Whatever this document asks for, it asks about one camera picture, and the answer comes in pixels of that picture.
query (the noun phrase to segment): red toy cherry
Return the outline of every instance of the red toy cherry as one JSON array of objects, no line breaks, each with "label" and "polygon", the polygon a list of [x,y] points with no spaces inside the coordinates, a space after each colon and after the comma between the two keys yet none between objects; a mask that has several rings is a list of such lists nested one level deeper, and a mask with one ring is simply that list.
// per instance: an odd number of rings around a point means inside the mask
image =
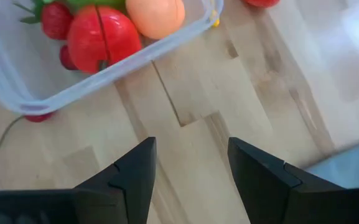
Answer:
[{"label": "red toy cherry", "polygon": [[24,118],[34,123],[41,123],[43,121],[48,120],[52,115],[54,115],[54,112],[43,114],[43,115],[25,115]]},{"label": "red toy cherry", "polygon": [[101,62],[109,66],[142,49],[135,25],[107,6],[87,6],[79,11],[67,40],[75,66],[90,74],[100,71]]},{"label": "red toy cherry", "polygon": [[244,0],[244,1],[256,7],[271,7],[277,4],[280,0]]},{"label": "red toy cherry", "polygon": [[65,67],[67,70],[77,70],[77,67],[74,65],[73,60],[68,52],[67,45],[64,45],[60,49],[59,53],[60,63]]},{"label": "red toy cherry", "polygon": [[42,114],[42,115],[22,115],[18,118],[16,118],[14,121],[12,121],[8,127],[5,129],[4,133],[2,134],[2,137],[0,139],[0,147],[2,145],[2,143],[4,142],[5,140],[5,137],[7,135],[7,133],[9,132],[9,130],[20,120],[22,120],[23,118],[30,121],[30,122],[33,122],[33,123],[41,123],[43,121],[46,121],[48,120],[49,118],[51,118],[53,115],[54,115],[55,112],[50,112],[50,113],[47,113],[47,114]]}]

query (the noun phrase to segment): toy strawberry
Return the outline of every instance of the toy strawberry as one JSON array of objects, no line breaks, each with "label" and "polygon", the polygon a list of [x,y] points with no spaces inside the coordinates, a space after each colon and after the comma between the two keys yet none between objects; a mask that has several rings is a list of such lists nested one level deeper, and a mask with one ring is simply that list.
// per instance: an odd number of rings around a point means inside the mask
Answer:
[{"label": "toy strawberry", "polygon": [[72,60],[72,58],[70,56],[70,52],[68,51],[67,45],[64,45],[60,49],[59,58],[60,58],[60,63],[67,70],[78,70],[77,67],[73,63],[73,60]]},{"label": "toy strawberry", "polygon": [[60,2],[45,4],[43,0],[32,0],[33,9],[24,7],[19,3],[15,6],[33,14],[33,16],[22,18],[20,21],[26,24],[41,22],[44,33],[55,40],[65,40],[67,38],[73,16],[66,5]]}]

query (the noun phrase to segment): black plastic part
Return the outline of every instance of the black plastic part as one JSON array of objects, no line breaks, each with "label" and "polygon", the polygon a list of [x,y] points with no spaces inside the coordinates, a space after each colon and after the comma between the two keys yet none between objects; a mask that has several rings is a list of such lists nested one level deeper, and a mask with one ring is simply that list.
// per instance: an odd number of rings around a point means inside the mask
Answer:
[{"label": "black plastic part", "polygon": [[74,189],[0,191],[0,224],[145,224],[155,168],[148,138]]},{"label": "black plastic part", "polygon": [[124,191],[128,223],[146,223],[156,177],[156,139],[147,138],[114,164],[119,174],[109,185]]},{"label": "black plastic part", "polygon": [[251,224],[359,223],[359,189],[343,189],[230,138],[232,174]]}]

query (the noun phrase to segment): yellow object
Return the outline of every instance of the yellow object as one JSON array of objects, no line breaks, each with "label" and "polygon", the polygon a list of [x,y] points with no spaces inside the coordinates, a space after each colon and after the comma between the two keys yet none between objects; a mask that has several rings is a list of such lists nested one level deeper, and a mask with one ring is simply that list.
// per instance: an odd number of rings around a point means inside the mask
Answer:
[{"label": "yellow object", "polygon": [[214,27],[218,27],[219,26],[219,18],[216,19],[216,21],[214,22],[214,24],[212,24]]},{"label": "yellow object", "polygon": [[[215,16],[217,15],[217,12],[215,10],[212,11],[212,15],[211,15],[211,19],[213,19]],[[216,19],[216,21],[214,22],[214,24],[212,24],[213,27],[218,27],[219,26],[219,18]]]}]

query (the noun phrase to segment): green stem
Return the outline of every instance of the green stem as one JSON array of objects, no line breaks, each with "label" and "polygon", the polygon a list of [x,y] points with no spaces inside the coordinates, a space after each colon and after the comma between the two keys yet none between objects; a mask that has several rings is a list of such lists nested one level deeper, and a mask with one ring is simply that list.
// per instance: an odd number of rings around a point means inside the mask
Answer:
[{"label": "green stem", "polygon": [[31,14],[34,14],[34,12],[31,9],[29,9],[27,7],[24,7],[22,4],[20,4],[18,2],[13,3],[13,5],[15,5],[15,6],[17,6],[17,7],[21,8],[21,9],[31,13]]},{"label": "green stem", "polygon": [[8,127],[6,127],[4,133],[2,134],[2,136],[1,136],[1,138],[0,138],[0,147],[2,146],[2,144],[3,144],[3,142],[4,142],[5,138],[6,138],[7,133],[9,132],[9,130],[10,130],[18,121],[20,121],[20,120],[23,119],[23,118],[24,118],[24,115],[22,115],[22,116],[16,118],[14,121],[12,121],[12,122],[8,125]]}]

